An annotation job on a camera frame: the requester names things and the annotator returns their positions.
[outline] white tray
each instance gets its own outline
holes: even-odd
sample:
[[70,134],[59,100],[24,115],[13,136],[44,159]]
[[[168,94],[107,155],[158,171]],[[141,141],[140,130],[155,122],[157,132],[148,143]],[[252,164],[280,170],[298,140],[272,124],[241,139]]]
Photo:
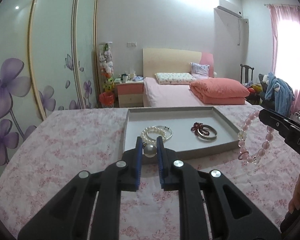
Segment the white tray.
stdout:
[[[195,122],[212,126],[217,139],[198,138],[190,129]],[[128,110],[123,139],[123,150],[135,148],[137,137],[148,126],[169,126],[173,131],[165,148],[177,152],[180,159],[200,158],[239,148],[239,129],[213,106],[175,108],[131,108]],[[143,163],[155,163],[156,157],[143,157]]]

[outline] pink beaded bracelet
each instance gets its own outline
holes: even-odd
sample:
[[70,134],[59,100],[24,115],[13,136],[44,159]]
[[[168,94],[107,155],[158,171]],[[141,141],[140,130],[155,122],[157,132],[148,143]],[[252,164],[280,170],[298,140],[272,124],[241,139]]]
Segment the pink beaded bracelet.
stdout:
[[249,152],[245,148],[245,139],[247,138],[247,131],[249,126],[251,125],[252,121],[256,118],[259,118],[260,111],[257,110],[253,114],[249,114],[249,117],[244,121],[244,124],[241,127],[241,131],[238,133],[238,139],[239,139],[239,147],[240,147],[240,155],[238,156],[239,160],[244,160],[247,163],[254,163],[258,164],[260,162],[260,159],[262,156],[266,154],[266,150],[270,147],[270,142],[273,140],[273,131],[274,129],[270,126],[267,126],[267,132],[266,135],[266,141],[262,144],[261,149],[258,150],[257,153],[255,153],[252,156],[249,156]]

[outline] purple flower decal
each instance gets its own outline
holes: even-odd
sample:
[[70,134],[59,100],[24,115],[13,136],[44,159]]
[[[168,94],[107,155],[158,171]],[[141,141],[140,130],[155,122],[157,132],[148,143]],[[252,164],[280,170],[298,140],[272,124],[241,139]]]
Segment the purple flower decal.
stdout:
[[24,67],[23,61],[17,58],[8,58],[0,70],[0,118],[4,117],[12,109],[12,95],[16,97],[26,96],[31,88],[29,77],[17,77]]
[[91,81],[88,80],[88,83],[87,83],[87,82],[84,82],[84,83],[83,83],[83,88],[84,88],[84,90],[86,91],[86,92],[84,93],[84,97],[85,97],[85,98],[88,98],[89,94],[90,94],[90,95],[92,94]]
[[83,67],[80,67],[80,61],[79,61],[78,63],[79,63],[79,70],[80,70],[81,72],[83,72],[84,69],[83,69]]
[[75,109],[81,109],[80,104],[79,104],[79,99],[78,99],[77,103],[74,100],[72,100],[70,102],[69,110],[75,110]]
[[25,132],[25,139],[24,139],[24,141],[29,137],[30,134],[32,134],[32,132],[33,132],[36,128],[37,128],[37,127],[34,126],[34,125],[30,125],[30,126],[27,128],[27,130],[26,130],[26,132]]
[[68,54],[66,57],[66,64],[65,64],[65,68],[70,69],[71,71],[73,71],[73,61],[70,57],[70,55]]
[[53,94],[54,94],[54,89],[52,86],[46,86],[43,90],[43,95],[39,91],[44,112],[46,112],[46,109],[48,109],[49,111],[53,111],[55,109],[56,100],[52,98]]
[[9,162],[7,147],[15,149],[19,144],[19,134],[10,132],[12,122],[8,119],[2,119],[0,122],[0,166]]

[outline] blue clothing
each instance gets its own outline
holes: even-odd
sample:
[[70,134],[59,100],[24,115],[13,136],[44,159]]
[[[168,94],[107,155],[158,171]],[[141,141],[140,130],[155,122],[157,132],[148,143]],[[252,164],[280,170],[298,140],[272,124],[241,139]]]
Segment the blue clothing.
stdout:
[[265,95],[265,100],[270,100],[274,92],[275,111],[284,116],[290,116],[292,101],[295,100],[292,88],[280,78],[276,78],[272,72],[269,72],[269,84]]

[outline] air conditioner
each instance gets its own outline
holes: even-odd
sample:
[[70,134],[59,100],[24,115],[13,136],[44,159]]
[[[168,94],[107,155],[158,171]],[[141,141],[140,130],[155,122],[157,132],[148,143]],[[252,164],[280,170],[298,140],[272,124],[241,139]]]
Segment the air conditioner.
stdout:
[[243,17],[242,9],[226,0],[219,0],[217,9],[230,13],[239,19]]

